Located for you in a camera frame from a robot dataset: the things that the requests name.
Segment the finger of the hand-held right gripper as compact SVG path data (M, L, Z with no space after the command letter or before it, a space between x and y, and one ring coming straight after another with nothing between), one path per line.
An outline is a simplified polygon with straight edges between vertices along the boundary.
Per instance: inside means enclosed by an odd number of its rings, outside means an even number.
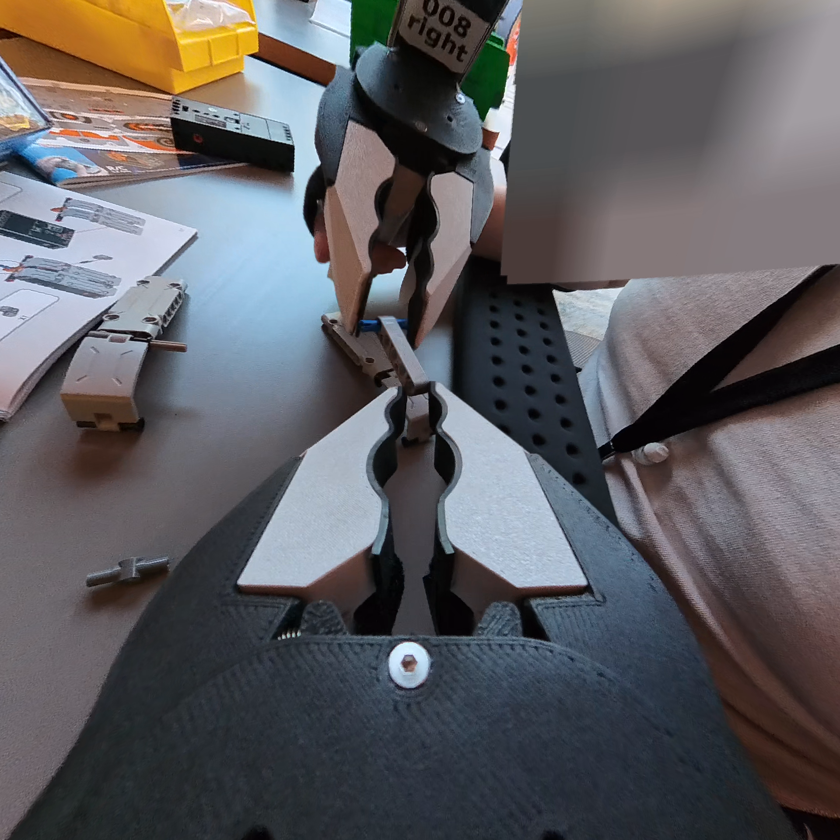
M344 328L357 333L371 288L371 241L380 225L375 199L392 179L396 159L380 137L349 121L338 172L327 188L324 221L330 269Z
M407 305L407 338L413 348L439 319L469 257L473 192L471 181L449 172L430 175L417 198L401 288L401 302Z

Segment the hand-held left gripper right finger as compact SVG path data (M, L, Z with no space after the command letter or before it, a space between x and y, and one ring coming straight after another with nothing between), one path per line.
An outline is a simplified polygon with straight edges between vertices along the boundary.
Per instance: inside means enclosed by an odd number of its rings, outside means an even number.
M427 600L439 635L469 635L493 602L578 595L588 581L529 454L441 384L431 384L437 504Z

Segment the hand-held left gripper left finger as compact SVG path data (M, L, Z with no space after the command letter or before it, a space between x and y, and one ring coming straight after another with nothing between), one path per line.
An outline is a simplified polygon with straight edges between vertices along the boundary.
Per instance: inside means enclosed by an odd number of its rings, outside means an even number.
M397 468L403 391L392 387L301 457L238 588L334 604L357 634L390 635L403 597L384 485Z

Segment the small grey toy brick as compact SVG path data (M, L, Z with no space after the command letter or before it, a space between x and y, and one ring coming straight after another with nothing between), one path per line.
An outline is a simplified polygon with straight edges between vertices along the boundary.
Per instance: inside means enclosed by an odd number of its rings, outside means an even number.
M424 444L434 435L434 426L429 421L430 381L398 319L383 316L377 321L381 345L407 397L403 445Z

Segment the grey desk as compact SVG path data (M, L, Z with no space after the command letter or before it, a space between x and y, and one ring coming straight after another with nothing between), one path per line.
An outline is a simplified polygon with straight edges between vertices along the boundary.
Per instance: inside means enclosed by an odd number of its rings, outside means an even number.
M278 119L293 175L239 167L87 190L87 197L194 228L161 273L188 298L150 352L139 434L69 420L61 358L2 427L2 838L56 772L160 580L89 590L130 556L176 563L289 457L375 394L321 331L336 309L302 221L322 88L258 59L197 89L202 102Z

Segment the green storage bin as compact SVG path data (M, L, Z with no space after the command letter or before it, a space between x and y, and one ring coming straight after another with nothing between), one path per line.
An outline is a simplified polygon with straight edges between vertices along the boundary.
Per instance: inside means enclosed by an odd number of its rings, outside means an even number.
M358 49L374 42L386 44L396 14L397 1L352 1L350 21L350 67L353 69ZM499 35L490 34L475 64L461 87L471 98L482 118L489 109L497 109L503 100L510 57Z

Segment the grey toy panel assembly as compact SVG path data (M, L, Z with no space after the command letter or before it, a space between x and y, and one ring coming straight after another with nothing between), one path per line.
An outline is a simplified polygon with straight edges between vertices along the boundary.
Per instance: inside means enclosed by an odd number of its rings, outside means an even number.
M325 334L375 385L384 388L399 386L392 363L376 332L363 332L357 337L352 335L344 328L338 311L323 314L321 321Z
M144 420L134 401L149 349L186 352L161 334L186 297L186 283L160 276L139 280L102 316L80 343L60 398L82 428L139 432Z

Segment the black electronic module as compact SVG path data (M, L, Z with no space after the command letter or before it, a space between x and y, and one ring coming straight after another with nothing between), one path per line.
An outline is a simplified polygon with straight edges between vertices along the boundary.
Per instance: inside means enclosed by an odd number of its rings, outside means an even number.
M173 97L171 132L179 151L278 172L295 169L291 129L281 121Z

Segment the black perforated chair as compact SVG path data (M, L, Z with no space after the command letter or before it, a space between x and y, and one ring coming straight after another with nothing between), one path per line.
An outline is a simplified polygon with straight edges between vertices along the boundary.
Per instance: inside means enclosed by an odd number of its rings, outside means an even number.
M551 286L509 286L498 263L470 257L456 300L455 394L616 524Z

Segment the grey axle connector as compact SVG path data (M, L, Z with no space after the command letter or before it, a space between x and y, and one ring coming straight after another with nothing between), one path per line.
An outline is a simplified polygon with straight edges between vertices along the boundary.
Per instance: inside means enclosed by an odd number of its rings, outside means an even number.
M117 565L109 569L88 574L86 577L86 587L137 584L156 574L167 572L170 568L170 563L171 559L168 556L159 558L131 557L121 560Z

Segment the person's pale pink shirt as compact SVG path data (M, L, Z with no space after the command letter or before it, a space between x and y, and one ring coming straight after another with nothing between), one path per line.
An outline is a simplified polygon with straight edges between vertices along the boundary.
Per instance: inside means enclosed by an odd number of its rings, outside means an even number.
M630 280L580 375L606 443L810 280L697 396L838 345L838 268ZM607 461L617 520L687 614L733 730L798 822L838 819L838 384Z

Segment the printed sticker sheet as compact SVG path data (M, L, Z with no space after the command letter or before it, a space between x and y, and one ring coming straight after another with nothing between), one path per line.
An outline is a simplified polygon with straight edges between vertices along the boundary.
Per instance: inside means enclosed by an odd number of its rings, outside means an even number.
M37 140L45 148L170 153L175 150L164 93L24 78L53 121Z

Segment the blue cover booklet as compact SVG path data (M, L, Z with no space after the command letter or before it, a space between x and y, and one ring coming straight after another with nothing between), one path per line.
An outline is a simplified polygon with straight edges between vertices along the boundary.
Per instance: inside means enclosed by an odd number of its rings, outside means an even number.
M122 152L74 146L49 148L40 143L30 144L17 156L48 183L71 191L90 186L155 181L243 165L191 152Z

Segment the yellow plastic bin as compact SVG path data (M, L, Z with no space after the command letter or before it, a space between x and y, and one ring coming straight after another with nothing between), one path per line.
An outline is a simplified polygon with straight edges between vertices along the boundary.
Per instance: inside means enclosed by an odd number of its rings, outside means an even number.
M259 50L254 5L234 5L246 21L188 33L163 1L2 1L1 26L177 94L242 72Z

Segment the open instruction booklet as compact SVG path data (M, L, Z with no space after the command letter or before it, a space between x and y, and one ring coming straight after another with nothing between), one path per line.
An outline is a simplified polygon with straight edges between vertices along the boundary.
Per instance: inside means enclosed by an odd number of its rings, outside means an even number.
M193 228L1 174L1 418L136 280Z

